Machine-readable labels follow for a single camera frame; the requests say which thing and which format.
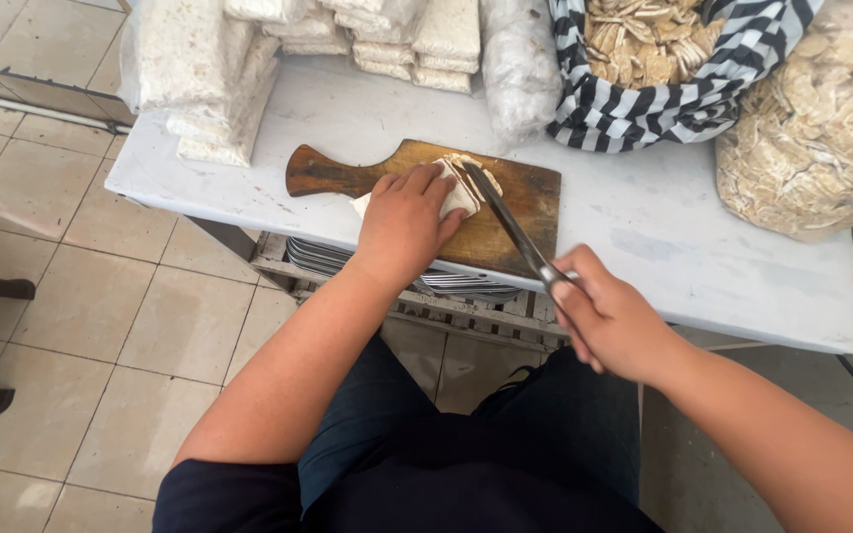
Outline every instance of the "white table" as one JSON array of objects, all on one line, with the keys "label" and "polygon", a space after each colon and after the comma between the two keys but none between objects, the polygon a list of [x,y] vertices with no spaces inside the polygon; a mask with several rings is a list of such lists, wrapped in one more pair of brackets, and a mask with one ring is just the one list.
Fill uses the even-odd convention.
[{"label": "white table", "polygon": [[[416,87],[351,70],[343,57],[285,58],[253,166],[186,161],[165,116],[141,115],[105,187],[199,219],[344,248],[360,219],[343,195],[290,198],[284,169],[299,145],[366,165],[401,139],[498,154],[481,94]],[[853,354],[849,231],[807,245],[723,209],[712,143],[581,152],[545,139],[505,156],[562,174],[557,252],[591,245],[668,321],[738,337]],[[435,267],[540,290],[535,280],[437,262]]]}]

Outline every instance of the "knife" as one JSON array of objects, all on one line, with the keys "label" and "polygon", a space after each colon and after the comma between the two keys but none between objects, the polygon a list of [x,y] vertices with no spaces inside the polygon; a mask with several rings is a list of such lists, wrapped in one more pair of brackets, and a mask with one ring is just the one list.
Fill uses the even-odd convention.
[{"label": "knife", "polygon": [[556,282],[571,282],[571,278],[552,266],[548,261],[545,261],[539,249],[536,248],[536,245],[532,243],[532,239],[529,238],[525,230],[522,229],[522,226],[512,216],[512,212],[505,206],[502,197],[499,196],[496,188],[492,186],[489,178],[482,174],[480,168],[473,163],[465,161],[463,162],[463,167],[469,173],[469,176],[473,178],[473,183],[476,184],[476,188],[482,193],[486,204],[492,209],[496,218],[503,225],[505,232],[512,239],[513,244],[518,248],[518,253],[522,254],[522,257],[525,258],[532,271],[538,274],[539,279],[545,284],[545,291],[548,295],[551,297],[551,287]]}]

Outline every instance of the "forearm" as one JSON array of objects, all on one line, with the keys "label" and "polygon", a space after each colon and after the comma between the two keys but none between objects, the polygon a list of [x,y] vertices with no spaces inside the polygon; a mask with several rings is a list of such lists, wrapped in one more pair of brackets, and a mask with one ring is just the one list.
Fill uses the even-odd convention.
[{"label": "forearm", "polygon": [[174,465],[297,461],[396,294],[351,268],[323,285],[245,364],[196,424]]},{"label": "forearm", "polygon": [[749,369],[687,350],[654,383],[790,532],[853,531],[853,433]]}]

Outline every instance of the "navy pants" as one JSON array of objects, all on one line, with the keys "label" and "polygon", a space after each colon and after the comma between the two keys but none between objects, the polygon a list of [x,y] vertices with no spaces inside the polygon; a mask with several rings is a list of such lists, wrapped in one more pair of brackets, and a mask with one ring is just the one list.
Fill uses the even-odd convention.
[{"label": "navy pants", "polygon": [[[302,509],[395,429],[438,413],[390,348],[374,335],[338,387],[299,461]],[[586,467],[637,505],[641,461],[637,385],[596,374],[571,347],[552,353],[525,381],[489,395],[472,417],[544,435],[556,453]]]}]

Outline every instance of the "wooden cutting board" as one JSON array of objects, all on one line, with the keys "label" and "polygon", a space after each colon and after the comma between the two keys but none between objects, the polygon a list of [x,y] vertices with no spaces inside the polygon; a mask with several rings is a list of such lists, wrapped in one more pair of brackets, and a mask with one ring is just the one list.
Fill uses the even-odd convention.
[{"label": "wooden cutting board", "polygon": [[[302,144],[288,161],[285,186],[291,196],[340,192],[358,198],[370,192],[385,174],[403,173],[421,161],[435,161],[452,152],[474,157],[482,163],[483,169],[489,169],[503,187],[503,200],[515,219],[545,259],[551,260],[558,230],[561,174],[541,167],[410,139],[404,139],[397,151],[380,163],[352,167],[332,161]],[[535,278],[535,273],[519,255],[496,215],[485,204],[482,206],[480,212],[465,220],[452,240],[440,250],[439,259]]]}]

